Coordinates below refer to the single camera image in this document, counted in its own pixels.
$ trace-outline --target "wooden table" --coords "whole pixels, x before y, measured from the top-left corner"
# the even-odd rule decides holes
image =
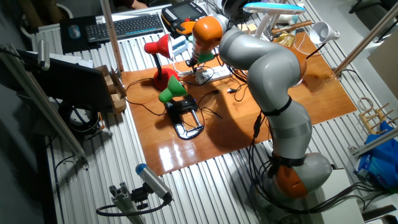
[[[297,35],[297,43],[301,43],[303,33]],[[309,38],[305,39],[300,50],[313,52],[316,47]],[[216,67],[218,62],[213,60],[206,66]],[[172,65],[164,67],[173,69]],[[176,63],[178,70],[188,70],[184,62]],[[123,85],[151,78],[156,68],[123,72]],[[143,106],[130,104],[134,122],[144,151],[147,165],[157,174],[162,175],[183,167],[196,164],[242,149],[250,145],[253,135],[253,124],[260,109],[246,90],[244,99],[237,102],[233,94],[227,93],[228,88],[237,88],[238,84],[229,78],[212,82],[203,86],[188,85],[187,91],[197,101],[206,93],[221,90],[219,94],[209,94],[200,106],[206,106],[217,112],[223,119],[204,113],[205,130],[190,141],[183,141],[175,132],[169,117],[165,114],[155,116]],[[158,100],[160,91],[156,90],[152,81],[139,82],[128,89],[127,98],[135,103],[142,103],[156,113],[162,113],[164,105]],[[242,98],[244,88],[236,97]],[[303,104],[311,116],[312,124],[321,123],[329,119],[353,112],[354,104],[340,85],[339,81],[324,61],[322,56],[315,55],[308,59],[307,73],[303,83],[289,90],[293,100]],[[198,117],[203,122],[203,117],[198,111]],[[192,116],[186,114],[184,121],[196,126]],[[262,125],[257,142],[269,139],[268,128]]]

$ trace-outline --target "black device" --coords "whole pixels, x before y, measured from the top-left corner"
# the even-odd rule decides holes
[[[158,15],[139,16],[113,22],[118,39],[139,37],[147,34],[163,32],[163,25]],[[86,26],[87,41],[107,42],[110,40],[106,24]]]
[[[232,20],[234,25],[244,24],[250,19],[252,13],[243,11],[243,6],[250,2],[261,2],[260,0],[222,0],[223,14]]]
[[[37,63],[37,55],[18,50],[21,57]],[[101,71],[50,59],[48,71],[32,71],[47,96],[93,112],[113,112],[113,101]]]
[[[199,119],[196,116],[196,111],[199,109],[199,107],[195,99],[193,99],[191,95],[185,96],[184,100],[180,101],[170,100],[165,104],[165,107],[167,110],[167,114],[169,115],[170,120],[173,123],[174,129],[177,132],[177,135],[180,137],[180,139],[183,140],[193,139],[197,137],[204,130],[205,127],[202,124],[200,124]],[[197,127],[189,131],[185,129],[183,120],[181,118],[181,115],[183,115],[186,112],[191,112],[198,125]]]
[[[162,20],[174,38],[192,33],[192,26],[185,24],[196,22],[205,16],[205,10],[191,1],[183,1],[162,9]]]

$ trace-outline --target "computer keyboard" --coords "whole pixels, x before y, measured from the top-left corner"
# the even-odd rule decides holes
[[[140,16],[113,22],[118,39],[138,37],[163,31],[158,15]],[[109,40],[106,24],[86,26],[89,43],[107,42]]]

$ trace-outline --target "metal pole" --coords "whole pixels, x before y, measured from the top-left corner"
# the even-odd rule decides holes
[[[102,12],[104,13],[106,27],[108,28],[109,38],[111,39],[113,54],[116,59],[116,64],[118,66],[118,73],[120,73],[124,71],[124,68],[123,68],[122,57],[120,56],[118,38],[116,37],[116,31],[113,25],[112,12],[109,6],[109,1],[101,0],[101,7],[102,7]]]
[[[378,147],[381,144],[385,143],[386,141],[389,141],[397,136],[398,136],[398,128],[394,128],[393,130],[389,131],[386,134],[383,134],[382,136],[367,143],[366,145],[360,147],[359,149],[355,149],[353,151],[353,156],[360,156],[360,155],[364,154],[365,152],[368,152],[368,151],[374,149],[375,147]]]
[[[279,0],[279,4],[286,4],[287,0]],[[280,17],[280,14],[275,14],[271,21],[268,23],[268,26],[266,27],[266,30],[272,30],[275,26],[276,23],[278,22],[278,19]]]
[[[7,50],[18,54],[15,48],[11,45],[7,45]],[[4,62],[24,90],[33,99],[37,107],[39,107],[44,116],[49,120],[58,134],[71,147],[72,151],[79,158],[86,160],[86,153],[84,152],[83,148],[69,130],[65,122],[63,122],[61,116],[50,104],[48,97],[37,83],[35,77],[30,72],[25,70],[25,67],[20,59],[6,53],[0,53],[0,60]]]
[[[342,61],[336,68],[335,74],[337,77],[340,73],[365,49],[366,46],[383,30],[383,28],[398,14],[398,2],[391,8],[391,10],[377,23],[372,31],[359,43],[355,49]]]

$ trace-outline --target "orange cap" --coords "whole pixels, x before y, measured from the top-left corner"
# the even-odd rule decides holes
[[[303,198],[308,194],[307,188],[293,168],[280,165],[274,180],[277,188],[290,198]]]
[[[193,50],[198,54],[208,54],[220,44],[223,27],[213,16],[199,19],[192,29]]]

